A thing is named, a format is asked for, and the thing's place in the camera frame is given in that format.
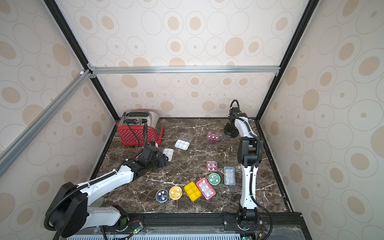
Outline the light blue rectangular pillbox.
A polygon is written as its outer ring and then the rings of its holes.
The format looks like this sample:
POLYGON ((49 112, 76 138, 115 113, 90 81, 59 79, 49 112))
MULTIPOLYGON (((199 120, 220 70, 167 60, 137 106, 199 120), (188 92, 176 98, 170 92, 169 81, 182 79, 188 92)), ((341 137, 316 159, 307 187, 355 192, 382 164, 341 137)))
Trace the light blue rectangular pillbox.
POLYGON ((224 167, 224 184, 228 186, 236 185, 236 173, 234 167, 224 167))

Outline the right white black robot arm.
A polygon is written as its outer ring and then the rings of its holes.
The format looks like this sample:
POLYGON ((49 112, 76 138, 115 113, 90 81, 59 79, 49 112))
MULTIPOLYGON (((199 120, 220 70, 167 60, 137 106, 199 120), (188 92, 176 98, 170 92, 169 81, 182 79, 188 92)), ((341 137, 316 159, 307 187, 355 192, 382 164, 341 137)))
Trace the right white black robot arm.
POLYGON ((237 159, 242 169, 242 196, 237 222, 238 225, 255 223, 260 207, 256 200, 256 179, 264 142, 253 131, 238 100, 231 102, 228 118, 230 122, 224 127, 224 133, 232 138, 240 137, 237 159))

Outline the red and silver toaster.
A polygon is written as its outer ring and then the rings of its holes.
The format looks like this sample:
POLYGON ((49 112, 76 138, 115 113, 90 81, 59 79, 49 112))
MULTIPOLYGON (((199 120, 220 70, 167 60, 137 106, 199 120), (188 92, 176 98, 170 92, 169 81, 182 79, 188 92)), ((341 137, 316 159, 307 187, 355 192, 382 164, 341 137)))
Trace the red and silver toaster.
POLYGON ((162 143, 164 127, 156 132, 159 115, 152 111, 126 111, 117 122, 117 132, 125 146, 142 147, 144 145, 144 126, 147 125, 147 143, 162 143))

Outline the yellow lidded rectangular pillbox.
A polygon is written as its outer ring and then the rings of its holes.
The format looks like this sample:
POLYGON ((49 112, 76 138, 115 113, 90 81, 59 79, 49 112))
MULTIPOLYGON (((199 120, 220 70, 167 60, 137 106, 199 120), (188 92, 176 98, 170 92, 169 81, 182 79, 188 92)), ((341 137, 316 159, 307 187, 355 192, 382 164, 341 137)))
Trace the yellow lidded rectangular pillbox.
POLYGON ((192 202, 196 201, 202 196, 202 193, 195 182, 188 183, 186 186, 184 186, 184 190, 192 202))

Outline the yellow round pillbox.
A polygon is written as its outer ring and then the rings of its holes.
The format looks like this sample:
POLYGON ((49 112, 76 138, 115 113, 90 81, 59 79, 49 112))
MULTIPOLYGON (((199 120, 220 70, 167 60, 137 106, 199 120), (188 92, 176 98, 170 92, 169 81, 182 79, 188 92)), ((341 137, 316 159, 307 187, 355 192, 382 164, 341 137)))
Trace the yellow round pillbox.
POLYGON ((179 186, 173 186, 169 191, 169 196, 172 200, 180 199, 182 197, 182 194, 183 194, 182 188, 179 186))

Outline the rear aluminium frame rail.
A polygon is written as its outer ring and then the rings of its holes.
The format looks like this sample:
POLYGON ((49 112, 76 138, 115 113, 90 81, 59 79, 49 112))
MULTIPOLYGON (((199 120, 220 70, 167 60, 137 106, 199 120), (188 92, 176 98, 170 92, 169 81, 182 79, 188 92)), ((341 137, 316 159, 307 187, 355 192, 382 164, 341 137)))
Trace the rear aluminium frame rail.
POLYGON ((192 66, 192 67, 91 67, 94 74, 233 74, 279 73, 279 66, 192 66))

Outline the red rectangular pillbox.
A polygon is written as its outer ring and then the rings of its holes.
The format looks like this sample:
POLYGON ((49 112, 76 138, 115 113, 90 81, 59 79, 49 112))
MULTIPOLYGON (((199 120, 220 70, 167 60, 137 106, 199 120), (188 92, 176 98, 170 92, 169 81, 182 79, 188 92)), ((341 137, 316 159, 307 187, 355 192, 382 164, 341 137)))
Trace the red rectangular pillbox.
POLYGON ((196 185, 206 200, 209 200, 216 195, 216 191, 206 178, 202 178, 197 181, 196 185))

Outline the white six-cell pillbox clear lid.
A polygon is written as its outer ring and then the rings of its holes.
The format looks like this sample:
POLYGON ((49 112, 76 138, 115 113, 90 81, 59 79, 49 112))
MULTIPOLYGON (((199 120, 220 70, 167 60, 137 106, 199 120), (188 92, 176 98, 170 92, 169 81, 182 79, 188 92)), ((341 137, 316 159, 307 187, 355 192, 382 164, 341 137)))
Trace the white six-cell pillbox clear lid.
POLYGON ((172 158, 173 158, 174 150, 173 149, 164 149, 163 154, 166 155, 168 157, 168 161, 171 162, 172 158))

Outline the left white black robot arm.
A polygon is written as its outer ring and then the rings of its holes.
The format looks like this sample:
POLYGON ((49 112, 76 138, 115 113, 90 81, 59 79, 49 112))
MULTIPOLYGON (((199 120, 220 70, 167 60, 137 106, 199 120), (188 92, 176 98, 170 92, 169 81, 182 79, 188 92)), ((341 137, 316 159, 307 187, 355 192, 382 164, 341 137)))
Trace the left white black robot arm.
POLYGON ((146 175, 148 171, 166 166, 169 158, 156 147, 155 142, 147 141, 148 128, 144 124, 142 149, 116 169, 84 183, 75 185, 68 182, 62 185, 45 214, 45 229, 57 232, 62 238, 92 227, 106 226, 119 232, 125 231, 129 216, 122 208, 91 205, 112 190, 146 175))

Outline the white pillbox rear clear lid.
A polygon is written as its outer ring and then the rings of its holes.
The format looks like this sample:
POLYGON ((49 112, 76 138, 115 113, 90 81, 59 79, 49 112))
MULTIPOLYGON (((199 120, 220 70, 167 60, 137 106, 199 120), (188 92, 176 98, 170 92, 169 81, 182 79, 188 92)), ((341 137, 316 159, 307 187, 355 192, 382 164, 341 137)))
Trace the white pillbox rear clear lid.
POLYGON ((182 133, 175 143, 175 148, 187 150, 192 142, 193 136, 191 134, 182 133))

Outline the green round pillbox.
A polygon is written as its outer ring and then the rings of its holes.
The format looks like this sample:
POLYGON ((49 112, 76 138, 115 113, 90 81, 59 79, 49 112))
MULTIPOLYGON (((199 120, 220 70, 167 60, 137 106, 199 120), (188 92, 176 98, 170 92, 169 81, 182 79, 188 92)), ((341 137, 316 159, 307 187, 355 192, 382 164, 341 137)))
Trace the green round pillbox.
POLYGON ((217 173, 211 173, 208 177, 208 181, 212 186, 217 186, 221 183, 221 177, 217 173))

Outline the magenta pillbox clear lid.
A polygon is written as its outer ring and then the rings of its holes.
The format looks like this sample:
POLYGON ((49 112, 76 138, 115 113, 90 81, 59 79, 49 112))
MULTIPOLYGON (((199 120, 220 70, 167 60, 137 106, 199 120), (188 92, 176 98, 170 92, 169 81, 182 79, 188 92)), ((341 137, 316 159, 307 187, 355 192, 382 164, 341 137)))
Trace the magenta pillbox clear lid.
POLYGON ((218 163, 215 161, 207 161, 206 168, 209 172, 216 172, 218 170, 218 163))

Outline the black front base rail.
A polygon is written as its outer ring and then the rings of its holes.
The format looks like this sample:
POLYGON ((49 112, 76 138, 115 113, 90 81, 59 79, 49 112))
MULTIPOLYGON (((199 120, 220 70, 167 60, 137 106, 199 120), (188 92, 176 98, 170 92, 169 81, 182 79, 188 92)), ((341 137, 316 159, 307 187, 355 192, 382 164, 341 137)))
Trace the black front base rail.
POLYGON ((101 231, 111 231, 112 233, 132 233, 135 227, 143 225, 144 229, 150 228, 196 228, 223 230, 225 233, 230 231, 240 233, 244 236, 262 234, 261 237, 254 239, 270 240, 277 236, 298 238, 303 235, 304 239, 310 240, 309 229, 301 213, 260 213, 257 218, 241 220, 240 214, 220 213, 220 214, 128 214, 121 217, 116 224, 91 224, 92 228, 103 228, 101 231))

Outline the aluminium frame rail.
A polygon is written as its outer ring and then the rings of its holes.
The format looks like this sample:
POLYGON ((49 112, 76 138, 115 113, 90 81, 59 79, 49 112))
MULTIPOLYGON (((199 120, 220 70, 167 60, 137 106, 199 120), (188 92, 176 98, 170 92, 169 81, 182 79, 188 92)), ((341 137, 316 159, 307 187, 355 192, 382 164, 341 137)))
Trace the aluminium frame rail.
POLYGON ((9 145, 1 154, 1 175, 3 175, 32 140, 41 132, 48 122, 59 112, 83 82, 90 78, 91 71, 85 70, 78 75, 41 114, 9 145))
POLYGON ((192 66, 192 67, 91 67, 94 74, 233 74, 279 73, 279 66, 192 66))

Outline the dark blue round pillbox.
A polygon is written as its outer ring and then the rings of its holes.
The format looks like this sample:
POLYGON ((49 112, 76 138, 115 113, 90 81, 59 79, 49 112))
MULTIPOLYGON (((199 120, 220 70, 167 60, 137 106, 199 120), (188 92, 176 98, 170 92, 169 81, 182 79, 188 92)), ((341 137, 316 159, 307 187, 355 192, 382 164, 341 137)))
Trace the dark blue round pillbox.
POLYGON ((165 203, 168 199, 169 199, 169 193, 167 190, 162 189, 156 193, 156 201, 158 203, 165 203))

